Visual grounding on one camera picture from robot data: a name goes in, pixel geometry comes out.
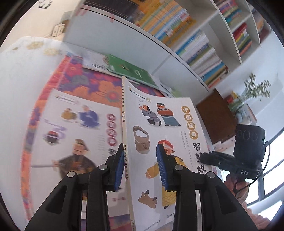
green book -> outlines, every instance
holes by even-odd
[[[137,66],[132,65],[124,61],[123,59],[117,58],[113,55],[108,56],[109,71],[119,75],[125,75],[131,80],[139,83],[143,83],[147,86],[159,89],[159,87],[152,80],[151,76],[147,71]]]

small box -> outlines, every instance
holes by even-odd
[[[58,35],[62,34],[64,27],[65,24],[62,23],[57,24],[53,29],[52,36],[57,37]]]

cable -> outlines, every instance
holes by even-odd
[[[253,184],[255,181],[257,181],[258,178],[263,174],[263,172],[264,172],[264,170],[265,170],[265,168],[266,168],[266,166],[267,166],[267,164],[268,164],[268,160],[269,160],[269,156],[270,156],[270,143],[269,143],[268,141],[266,141],[265,144],[264,144],[264,146],[265,146],[265,148],[268,146],[268,158],[267,158],[267,161],[266,161],[266,164],[265,164],[263,170],[261,171],[261,173],[256,177],[256,179],[255,179],[253,182],[249,183],[247,186],[245,186],[245,187],[241,188],[240,190],[238,190],[238,191],[236,192],[236,194],[237,194],[238,192],[242,191],[243,189],[249,187],[251,184]]]

cartoon man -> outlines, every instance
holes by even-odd
[[[88,148],[85,142],[81,139],[75,139],[72,155],[58,161],[53,161],[53,165],[59,167],[61,178],[70,171],[82,174],[91,172],[96,167],[90,159],[84,156],[87,151]]]
[[[166,126],[180,126],[179,122],[174,118],[174,114],[170,109],[167,109],[164,104],[157,103],[157,112],[163,118]]]
[[[168,141],[168,140],[160,140],[158,144],[163,144],[165,152],[167,155],[171,155],[171,153],[174,153],[175,151],[173,150],[173,145]],[[185,163],[183,162],[183,159],[171,155],[175,158],[177,164],[183,165],[186,167]],[[156,163],[154,166],[150,167],[147,169],[147,172],[145,173],[145,176],[148,179],[154,178],[159,174],[159,166],[158,163]],[[171,204],[174,204],[176,202],[176,192],[167,192],[164,188],[162,187],[162,206],[164,209],[169,207]]]
[[[147,105],[143,105],[143,107],[139,106],[139,109],[142,110],[142,114],[144,116],[149,116],[149,119],[148,119],[149,124],[155,125],[157,122],[158,125],[161,126],[162,124],[161,120],[158,118],[158,116],[154,112],[150,111],[150,108]]]
[[[98,123],[98,115],[94,111],[91,111],[90,108],[86,105],[82,106],[84,112],[79,112],[80,120],[83,121],[81,125],[86,127],[96,127],[99,125]]]

camera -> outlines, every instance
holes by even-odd
[[[234,156],[211,152],[200,155],[200,162],[218,166],[229,171],[238,179],[254,180],[259,171],[265,154],[265,131],[259,126],[238,124],[235,135]]]

